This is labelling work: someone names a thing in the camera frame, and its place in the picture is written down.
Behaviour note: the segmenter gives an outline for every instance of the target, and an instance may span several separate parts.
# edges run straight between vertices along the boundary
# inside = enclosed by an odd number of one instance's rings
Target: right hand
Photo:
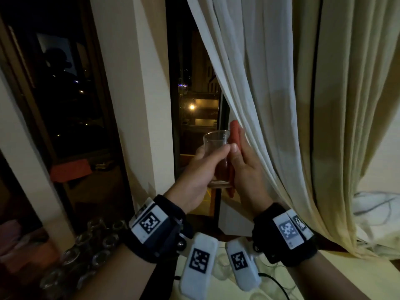
[[[231,144],[229,159],[235,168],[235,188],[245,210],[257,217],[273,204],[264,185],[263,170],[256,153],[247,142],[243,128],[239,129],[242,153]]]

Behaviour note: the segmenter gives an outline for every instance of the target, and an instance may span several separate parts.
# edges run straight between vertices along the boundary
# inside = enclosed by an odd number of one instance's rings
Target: red object
[[[50,179],[53,182],[67,182],[73,179],[78,179],[90,175],[92,169],[90,168],[87,159],[71,161],[59,165],[53,165],[50,170]]]
[[[227,140],[229,144],[236,143],[237,146],[239,147],[239,151],[242,151],[242,147],[240,146],[240,135],[239,135],[239,121],[238,120],[233,120],[230,123],[230,135],[229,139]],[[235,194],[235,169],[233,168],[232,164],[229,163],[229,183],[233,186],[232,188],[227,188],[226,191],[229,195],[229,197],[233,198],[233,195]]]

